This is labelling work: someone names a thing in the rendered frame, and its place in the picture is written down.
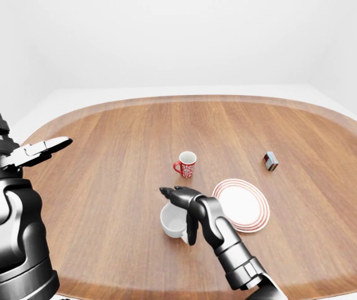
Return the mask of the white mug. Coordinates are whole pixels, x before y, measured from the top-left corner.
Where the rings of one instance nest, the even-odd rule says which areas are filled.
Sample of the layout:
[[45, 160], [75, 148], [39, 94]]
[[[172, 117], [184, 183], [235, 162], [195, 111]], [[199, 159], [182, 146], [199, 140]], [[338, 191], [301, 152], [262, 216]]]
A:
[[160, 221], [163, 231], [171, 238], [181, 238], [188, 244], [187, 210], [177, 207], [170, 202], [161, 210]]

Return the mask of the white plate with red rings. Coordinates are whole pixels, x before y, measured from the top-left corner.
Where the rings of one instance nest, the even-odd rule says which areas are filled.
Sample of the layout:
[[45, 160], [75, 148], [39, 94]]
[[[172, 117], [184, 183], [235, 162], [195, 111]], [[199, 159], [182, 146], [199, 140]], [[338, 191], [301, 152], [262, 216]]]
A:
[[225, 179], [213, 190], [224, 215], [241, 233], [255, 233], [266, 227], [269, 204], [264, 194], [253, 184], [242, 179]]

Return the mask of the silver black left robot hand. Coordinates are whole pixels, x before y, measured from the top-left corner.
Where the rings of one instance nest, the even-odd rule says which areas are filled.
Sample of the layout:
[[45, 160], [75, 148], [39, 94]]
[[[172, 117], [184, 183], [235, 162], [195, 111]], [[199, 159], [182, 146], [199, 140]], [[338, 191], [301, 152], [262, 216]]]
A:
[[0, 113], [0, 284], [49, 258], [42, 201], [23, 168], [35, 166], [72, 143], [66, 136], [20, 146]]

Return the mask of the red patterned mug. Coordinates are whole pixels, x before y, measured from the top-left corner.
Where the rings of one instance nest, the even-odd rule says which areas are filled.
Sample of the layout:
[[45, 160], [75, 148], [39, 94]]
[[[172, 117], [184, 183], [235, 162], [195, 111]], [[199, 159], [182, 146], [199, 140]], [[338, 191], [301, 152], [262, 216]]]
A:
[[179, 155], [179, 160], [173, 164], [173, 169], [184, 178], [190, 178], [194, 172], [197, 156], [194, 152], [184, 151]]

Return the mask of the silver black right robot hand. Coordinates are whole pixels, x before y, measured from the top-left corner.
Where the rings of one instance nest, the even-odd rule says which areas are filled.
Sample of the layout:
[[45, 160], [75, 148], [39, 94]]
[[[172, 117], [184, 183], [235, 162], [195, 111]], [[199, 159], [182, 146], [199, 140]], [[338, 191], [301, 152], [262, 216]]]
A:
[[171, 204], [187, 210], [186, 224], [188, 244], [194, 245], [199, 226], [202, 226], [206, 242], [213, 248], [216, 256], [238, 246], [243, 242], [224, 216], [223, 209], [215, 197], [207, 197], [203, 193], [185, 186], [161, 187], [161, 194]]

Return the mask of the small printed box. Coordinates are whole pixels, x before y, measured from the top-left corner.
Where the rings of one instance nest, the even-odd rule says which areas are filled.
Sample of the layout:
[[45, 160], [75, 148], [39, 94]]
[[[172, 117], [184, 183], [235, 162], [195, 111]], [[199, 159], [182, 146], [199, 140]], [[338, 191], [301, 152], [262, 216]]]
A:
[[278, 166], [279, 162], [272, 151], [267, 151], [263, 156], [263, 162], [268, 171], [274, 171]]

